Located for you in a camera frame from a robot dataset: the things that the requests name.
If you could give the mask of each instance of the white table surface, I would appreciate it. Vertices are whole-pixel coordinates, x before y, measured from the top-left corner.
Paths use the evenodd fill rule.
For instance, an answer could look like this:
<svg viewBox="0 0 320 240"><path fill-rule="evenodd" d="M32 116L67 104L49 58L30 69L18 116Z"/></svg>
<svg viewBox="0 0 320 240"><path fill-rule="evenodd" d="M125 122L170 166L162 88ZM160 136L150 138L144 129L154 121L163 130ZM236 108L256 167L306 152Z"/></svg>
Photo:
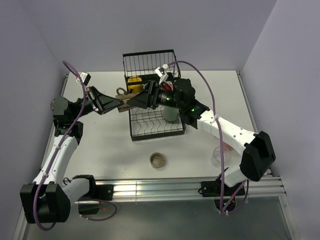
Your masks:
<svg viewBox="0 0 320 240"><path fill-rule="evenodd" d="M228 121L253 131L249 111L235 71L202 71L209 82L216 101L216 112ZM124 73L89 72L90 86L101 93L114 97L116 88L126 87ZM212 108L212 100L203 80L195 71L182 71L182 78L191 79L195 97ZM74 102L82 97L82 89L76 78L69 75L63 96ZM65 176L90 174L96 180L114 179L160 179L216 177L220 167L213 166L213 150L219 140L207 132L186 126L184 135L132 142L128 112L117 109L105 115L94 112L80 119L83 122L83 137L73 153ZM150 155L159 152L165 155L162 168L150 165ZM235 150L231 151L230 164L240 163Z"/></svg>

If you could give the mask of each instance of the clear plastic cup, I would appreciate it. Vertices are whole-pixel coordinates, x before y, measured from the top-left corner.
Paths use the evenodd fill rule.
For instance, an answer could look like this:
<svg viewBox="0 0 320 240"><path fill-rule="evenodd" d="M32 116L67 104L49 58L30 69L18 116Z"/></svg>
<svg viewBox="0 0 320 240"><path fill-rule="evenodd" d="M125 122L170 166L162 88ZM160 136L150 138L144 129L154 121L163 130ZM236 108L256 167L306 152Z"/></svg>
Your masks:
<svg viewBox="0 0 320 240"><path fill-rule="evenodd" d="M228 164L231 160L231 153L228 148L223 147L223 157L224 157L224 165ZM213 150L213 154L211 157L211 163L214 166L221 166L221 154L220 154L220 146L216 147Z"/></svg>

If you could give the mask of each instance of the black wire rack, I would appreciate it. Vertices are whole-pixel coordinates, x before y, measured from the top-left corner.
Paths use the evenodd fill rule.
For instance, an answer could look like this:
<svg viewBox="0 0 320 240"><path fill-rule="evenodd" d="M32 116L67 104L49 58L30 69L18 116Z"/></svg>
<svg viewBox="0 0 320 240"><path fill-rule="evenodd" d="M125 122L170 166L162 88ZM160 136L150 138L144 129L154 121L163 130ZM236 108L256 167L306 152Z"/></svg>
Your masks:
<svg viewBox="0 0 320 240"><path fill-rule="evenodd" d="M159 81L155 69L163 64L176 61L173 49L159 51L145 51L123 54L124 78L127 86L136 85L137 82L128 82L130 77L140 77L138 84L147 84L149 80ZM181 78L178 64L173 64L166 70L169 77L167 82L174 83ZM143 109L136 107L129 110L129 126L132 141L163 138L183 135L186 125L180 117L176 121L166 121L163 118L164 106L156 109Z"/></svg>

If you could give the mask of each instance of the yellow object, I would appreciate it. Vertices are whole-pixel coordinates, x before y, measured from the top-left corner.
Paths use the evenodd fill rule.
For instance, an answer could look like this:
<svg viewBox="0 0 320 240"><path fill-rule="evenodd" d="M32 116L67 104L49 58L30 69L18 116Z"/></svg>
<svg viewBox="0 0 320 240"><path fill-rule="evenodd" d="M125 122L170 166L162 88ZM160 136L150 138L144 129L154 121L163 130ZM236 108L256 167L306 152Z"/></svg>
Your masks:
<svg viewBox="0 0 320 240"><path fill-rule="evenodd" d="M128 83L135 83L135 82L141 82L141 81L142 79L139 76L131 76L128 79ZM138 94L144 90L144 86L142 84L129 85L128 90L129 90L129 93L131 92L132 94Z"/></svg>

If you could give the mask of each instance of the white wall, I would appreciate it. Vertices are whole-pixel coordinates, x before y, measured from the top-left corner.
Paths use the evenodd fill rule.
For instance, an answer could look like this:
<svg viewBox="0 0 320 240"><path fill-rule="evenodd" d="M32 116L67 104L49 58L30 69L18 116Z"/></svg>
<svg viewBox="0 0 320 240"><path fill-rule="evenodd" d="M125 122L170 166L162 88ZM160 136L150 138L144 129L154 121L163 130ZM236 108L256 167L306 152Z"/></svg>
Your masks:
<svg viewBox="0 0 320 240"><path fill-rule="evenodd" d="M57 60L123 71L122 53L173 48L201 70L241 70L276 0L22 1Z"/></svg>
<svg viewBox="0 0 320 240"><path fill-rule="evenodd" d="M320 1L279 0L242 79L303 239L320 238Z"/></svg>
<svg viewBox="0 0 320 240"><path fill-rule="evenodd" d="M12 239L23 184L36 176L63 75L18 0L0 1L0 233Z"/></svg>

